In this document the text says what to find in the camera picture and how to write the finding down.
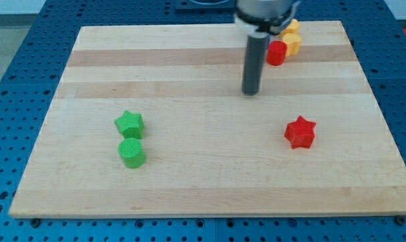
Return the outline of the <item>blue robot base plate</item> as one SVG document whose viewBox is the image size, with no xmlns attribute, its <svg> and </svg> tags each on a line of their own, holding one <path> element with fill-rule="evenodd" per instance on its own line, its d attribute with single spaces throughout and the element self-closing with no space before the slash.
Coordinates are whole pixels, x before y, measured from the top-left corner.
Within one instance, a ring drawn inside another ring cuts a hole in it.
<svg viewBox="0 0 406 242">
<path fill-rule="evenodd" d="M 175 12 L 232 10 L 235 0 L 175 0 Z"/>
</svg>

